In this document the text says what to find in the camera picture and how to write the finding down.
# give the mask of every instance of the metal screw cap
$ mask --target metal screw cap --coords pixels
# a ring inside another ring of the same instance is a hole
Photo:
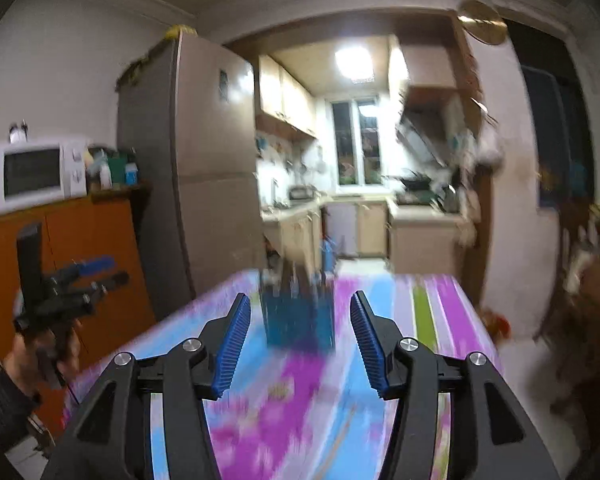
[[[195,352],[197,350],[200,350],[200,348],[202,347],[202,343],[198,339],[192,338],[187,339],[184,343],[182,343],[182,347],[187,352]]]
[[[413,352],[418,349],[418,342],[411,337],[405,337],[400,341],[400,347],[405,352]]]
[[[117,364],[118,366],[128,365],[129,361],[131,361],[131,354],[129,354],[128,352],[122,352],[116,355],[113,359],[113,362],[115,362],[115,364]]]
[[[487,362],[487,357],[482,352],[474,352],[469,355],[469,361],[476,366],[482,366]]]

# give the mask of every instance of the human hand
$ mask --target human hand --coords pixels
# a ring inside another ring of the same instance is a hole
[[[75,332],[79,323],[74,324],[67,340],[67,352],[62,361],[58,361],[58,371],[67,382],[72,381],[78,373],[80,340]],[[11,352],[4,359],[4,371],[11,381],[28,397],[33,397],[40,383],[44,381],[40,374],[37,351],[52,351],[56,338],[51,330],[37,335],[33,340],[26,340],[22,334],[16,334]]]

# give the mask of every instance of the microwave oven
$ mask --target microwave oven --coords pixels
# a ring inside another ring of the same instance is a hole
[[[0,142],[0,214],[85,196],[82,137]]]

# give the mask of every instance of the microwave door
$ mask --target microwave door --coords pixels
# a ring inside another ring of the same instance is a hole
[[[58,145],[5,152],[0,213],[62,200],[66,187],[62,166],[62,150]]]

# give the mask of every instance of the black sleeve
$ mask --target black sleeve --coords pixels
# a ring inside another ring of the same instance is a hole
[[[0,371],[0,449],[8,450],[27,436],[27,417],[38,399],[30,399]]]

